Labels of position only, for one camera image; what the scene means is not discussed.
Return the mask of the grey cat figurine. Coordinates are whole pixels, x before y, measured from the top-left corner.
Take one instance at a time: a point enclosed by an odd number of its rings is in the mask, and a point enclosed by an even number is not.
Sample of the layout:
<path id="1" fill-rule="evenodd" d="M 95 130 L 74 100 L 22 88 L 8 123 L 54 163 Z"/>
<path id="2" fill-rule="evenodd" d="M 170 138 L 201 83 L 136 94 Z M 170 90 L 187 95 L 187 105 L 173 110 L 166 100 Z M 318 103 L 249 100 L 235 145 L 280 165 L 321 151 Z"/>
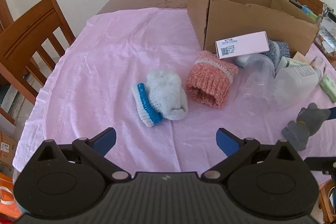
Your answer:
<path id="1" fill-rule="evenodd" d="M 318 132 L 330 115 L 331 109 L 320 109 L 312 102 L 299 111 L 295 121 L 290 121 L 283 128 L 282 135 L 297 151 L 303 151 L 309 138 Z"/>

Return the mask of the green tissue pack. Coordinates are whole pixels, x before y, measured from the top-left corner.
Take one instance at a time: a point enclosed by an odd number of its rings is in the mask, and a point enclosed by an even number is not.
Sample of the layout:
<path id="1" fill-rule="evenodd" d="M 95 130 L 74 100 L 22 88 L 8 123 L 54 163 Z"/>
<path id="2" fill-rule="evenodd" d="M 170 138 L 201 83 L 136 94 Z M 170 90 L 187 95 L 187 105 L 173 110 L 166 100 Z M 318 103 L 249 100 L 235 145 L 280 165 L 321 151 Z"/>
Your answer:
<path id="1" fill-rule="evenodd" d="M 336 85 L 335 82 L 328 76 L 324 75 L 319 86 L 325 92 L 325 94 L 329 97 L 331 102 L 336 102 Z"/>

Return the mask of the clear jar golden capsules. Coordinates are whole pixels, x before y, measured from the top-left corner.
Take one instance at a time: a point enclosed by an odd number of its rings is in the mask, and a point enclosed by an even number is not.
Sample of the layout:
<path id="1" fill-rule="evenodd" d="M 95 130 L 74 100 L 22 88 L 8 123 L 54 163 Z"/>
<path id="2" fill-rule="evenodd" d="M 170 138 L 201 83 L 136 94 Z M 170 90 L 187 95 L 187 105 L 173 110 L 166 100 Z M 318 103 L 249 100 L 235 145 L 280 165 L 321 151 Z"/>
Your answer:
<path id="1" fill-rule="evenodd" d="M 314 69 L 317 69 L 322 75 L 325 74 L 326 72 L 326 62 L 325 60 L 320 57 L 316 56 L 310 63 L 309 65 L 313 67 Z"/>

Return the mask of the pink knitted sock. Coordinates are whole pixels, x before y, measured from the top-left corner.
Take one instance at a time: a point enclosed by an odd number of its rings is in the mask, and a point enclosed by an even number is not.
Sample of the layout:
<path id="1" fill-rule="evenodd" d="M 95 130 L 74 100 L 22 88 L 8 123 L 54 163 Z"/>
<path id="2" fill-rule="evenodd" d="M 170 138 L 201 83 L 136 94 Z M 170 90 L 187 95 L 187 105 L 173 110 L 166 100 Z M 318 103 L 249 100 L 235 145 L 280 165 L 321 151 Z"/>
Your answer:
<path id="1" fill-rule="evenodd" d="M 187 77 L 186 90 L 196 102 L 221 109 L 238 72 L 236 65 L 218 59 L 209 51 L 201 51 Z"/>

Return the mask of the clear plastic cup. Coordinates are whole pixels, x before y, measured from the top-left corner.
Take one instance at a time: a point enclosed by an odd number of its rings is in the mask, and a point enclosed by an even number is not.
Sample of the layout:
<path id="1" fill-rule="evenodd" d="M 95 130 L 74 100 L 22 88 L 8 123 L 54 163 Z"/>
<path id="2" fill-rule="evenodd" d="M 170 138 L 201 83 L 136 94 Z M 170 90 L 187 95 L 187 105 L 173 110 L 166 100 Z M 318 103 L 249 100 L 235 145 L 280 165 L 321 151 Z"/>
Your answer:
<path id="1" fill-rule="evenodd" d="M 268 88 L 275 75 L 274 64 L 266 55 L 253 54 L 244 64 L 235 103 L 248 117 L 262 115 L 269 109 Z"/>

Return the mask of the blue grey knitted sock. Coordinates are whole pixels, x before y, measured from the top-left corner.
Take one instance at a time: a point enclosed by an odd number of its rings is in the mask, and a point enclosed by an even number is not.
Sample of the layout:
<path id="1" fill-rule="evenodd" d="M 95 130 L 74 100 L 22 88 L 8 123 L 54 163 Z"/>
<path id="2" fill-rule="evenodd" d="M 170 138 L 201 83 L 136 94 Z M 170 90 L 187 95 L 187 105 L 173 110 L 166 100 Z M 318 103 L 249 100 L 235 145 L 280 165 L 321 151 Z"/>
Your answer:
<path id="1" fill-rule="evenodd" d="M 286 42 L 275 42 L 268 40 L 269 51 L 263 52 L 262 55 L 268 57 L 276 69 L 282 57 L 290 58 L 290 49 Z"/>

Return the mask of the white blue sock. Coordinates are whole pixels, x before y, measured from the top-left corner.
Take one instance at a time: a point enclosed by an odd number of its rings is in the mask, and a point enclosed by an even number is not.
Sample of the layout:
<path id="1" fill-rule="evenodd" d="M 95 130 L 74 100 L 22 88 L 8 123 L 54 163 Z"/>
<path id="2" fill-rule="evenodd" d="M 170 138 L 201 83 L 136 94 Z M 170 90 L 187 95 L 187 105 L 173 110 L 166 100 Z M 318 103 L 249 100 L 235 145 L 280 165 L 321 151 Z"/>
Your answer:
<path id="1" fill-rule="evenodd" d="M 153 70 L 145 83 L 131 86 L 139 118 L 147 127 L 164 119 L 179 121 L 188 113 L 187 95 L 180 76 L 169 70 Z"/>

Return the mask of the pink carton box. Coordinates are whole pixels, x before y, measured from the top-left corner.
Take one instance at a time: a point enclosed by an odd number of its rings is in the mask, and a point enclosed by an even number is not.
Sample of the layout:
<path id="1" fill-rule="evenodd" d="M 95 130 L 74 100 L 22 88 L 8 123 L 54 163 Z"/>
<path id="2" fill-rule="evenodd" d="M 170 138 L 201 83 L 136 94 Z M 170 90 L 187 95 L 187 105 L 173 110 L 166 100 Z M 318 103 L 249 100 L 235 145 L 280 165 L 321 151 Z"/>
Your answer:
<path id="1" fill-rule="evenodd" d="M 268 37 L 265 31 L 254 32 L 215 42 L 218 59 L 227 59 L 269 51 Z"/>

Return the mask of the beige Kagi carton box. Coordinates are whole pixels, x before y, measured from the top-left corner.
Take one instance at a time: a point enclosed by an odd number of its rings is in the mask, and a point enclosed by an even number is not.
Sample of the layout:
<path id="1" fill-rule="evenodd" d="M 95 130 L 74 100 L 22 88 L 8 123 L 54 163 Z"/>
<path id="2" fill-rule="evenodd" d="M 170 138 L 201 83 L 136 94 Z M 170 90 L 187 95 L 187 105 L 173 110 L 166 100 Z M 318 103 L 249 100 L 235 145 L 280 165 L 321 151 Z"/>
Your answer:
<path id="1" fill-rule="evenodd" d="M 304 63 L 304 64 L 309 64 L 310 63 L 309 59 L 299 52 L 295 53 L 295 55 L 293 56 L 293 59 L 295 61 L 298 61 L 298 62 L 301 62 L 301 63 Z"/>

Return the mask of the green white soap box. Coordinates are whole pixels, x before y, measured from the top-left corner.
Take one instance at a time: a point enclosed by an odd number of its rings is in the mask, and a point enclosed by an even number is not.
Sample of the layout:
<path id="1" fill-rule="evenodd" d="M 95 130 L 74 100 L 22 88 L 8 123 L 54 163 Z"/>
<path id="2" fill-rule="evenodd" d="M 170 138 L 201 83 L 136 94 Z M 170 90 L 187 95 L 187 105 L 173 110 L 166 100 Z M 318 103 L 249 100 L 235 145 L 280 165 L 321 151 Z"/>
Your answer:
<path id="1" fill-rule="evenodd" d="M 285 57 L 283 56 L 280 61 L 279 64 L 276 68 L 276 73 L 279 73 L 279 71 L 283 68 L 287 68 L 287 67 L 295 67 L 298 65 L 306 65 L 306 63 L 303 63 L 301 61 L 296 61 L 294 59 L 291 59 L 289 57 Z"/>

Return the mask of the light blue round toy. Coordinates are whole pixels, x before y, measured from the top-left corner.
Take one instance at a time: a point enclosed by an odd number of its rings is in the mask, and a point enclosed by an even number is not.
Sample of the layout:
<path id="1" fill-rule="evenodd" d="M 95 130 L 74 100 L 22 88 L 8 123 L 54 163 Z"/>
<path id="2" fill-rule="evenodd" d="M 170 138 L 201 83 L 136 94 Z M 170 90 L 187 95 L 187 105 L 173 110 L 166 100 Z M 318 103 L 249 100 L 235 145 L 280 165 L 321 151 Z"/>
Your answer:
<path id="1" fill-rule="evenodd" d="M 247 60 L 250 58 L 251 55 L 241 55 L 237 56 L 234 59 L 234 62 L 237 66 L 244 68 Z"/>

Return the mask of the large clear jar black lid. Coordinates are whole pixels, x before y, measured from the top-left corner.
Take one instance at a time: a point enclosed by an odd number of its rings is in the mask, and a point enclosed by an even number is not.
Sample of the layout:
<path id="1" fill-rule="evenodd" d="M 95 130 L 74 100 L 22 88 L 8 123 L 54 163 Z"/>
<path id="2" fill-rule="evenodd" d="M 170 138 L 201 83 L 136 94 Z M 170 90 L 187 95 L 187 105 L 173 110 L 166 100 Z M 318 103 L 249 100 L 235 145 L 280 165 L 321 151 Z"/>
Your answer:
<path id="1" fill-rule="evenodd" d="M 330 59 L 335 59 L 335 14 L 329 11 L 319 25 L 315 44 Z"/>

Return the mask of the wooden chair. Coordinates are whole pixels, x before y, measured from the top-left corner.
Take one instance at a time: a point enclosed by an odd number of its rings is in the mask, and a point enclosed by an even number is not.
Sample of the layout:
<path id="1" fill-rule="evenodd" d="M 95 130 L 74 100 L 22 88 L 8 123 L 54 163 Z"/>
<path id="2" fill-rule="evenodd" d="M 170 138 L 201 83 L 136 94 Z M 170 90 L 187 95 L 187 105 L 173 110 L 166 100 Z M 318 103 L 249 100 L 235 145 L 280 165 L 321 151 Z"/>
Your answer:
<path id="1" fill-rule="evenodd" d="M 319 15 L 323 11 L 323 2 L 320 0 L 294 0 L 300 5 L 306 5 L 315 15 Z"/>
<path id="2" fill-rule="evenodd" d="M 42 58 L 50 70 L 56 63 L 42 44 L 49 40 L 60 57 L 65 54 L 54 31 L 60 28 L 68 44 L 75 41 L 57 0 L 41 0 L 1 33 L 1 76 L 32 104 L 38 92 L 24 79 L 30 73 L 41 85 L 47 78 L 32 62 L 34 53 Z"/>

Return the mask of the wooden chair left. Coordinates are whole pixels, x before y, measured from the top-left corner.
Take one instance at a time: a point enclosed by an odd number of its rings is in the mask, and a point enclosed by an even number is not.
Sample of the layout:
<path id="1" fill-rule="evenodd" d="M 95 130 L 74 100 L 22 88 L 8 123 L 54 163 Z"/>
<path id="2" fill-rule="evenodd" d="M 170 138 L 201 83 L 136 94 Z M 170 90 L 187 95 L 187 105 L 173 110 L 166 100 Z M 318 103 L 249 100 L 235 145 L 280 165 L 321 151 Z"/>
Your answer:
<path id="1" fill-rule="evenodd" d="M 65 54 L 54 31 L 60 28 L 68 44 L 75 41 L 57 0 L 41 0 L 1 33 L 1 76 L 32 104 L 38 92 L 24 79 L 30 73 L 41 85 L 47 78 L 32 62 L 34 53 L 42 58 L 50 70 L 56 63 L 42 44 L 49 40 L 60 57 Z"/>

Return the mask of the open cardboard box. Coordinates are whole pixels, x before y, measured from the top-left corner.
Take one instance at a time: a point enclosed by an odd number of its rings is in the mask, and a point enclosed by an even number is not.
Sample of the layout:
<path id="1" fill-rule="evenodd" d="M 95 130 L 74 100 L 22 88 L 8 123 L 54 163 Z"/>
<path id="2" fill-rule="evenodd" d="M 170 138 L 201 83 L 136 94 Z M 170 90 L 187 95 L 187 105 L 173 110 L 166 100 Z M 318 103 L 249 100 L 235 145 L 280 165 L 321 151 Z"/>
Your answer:
<path id="1" fill-rule="evenodd" d="M 265 31 L 286 42 L 291 53 L 307 54 L 318 24 L 287 0 L 186 0 L 201 49 L 216 51 L 217 40 Z"/>

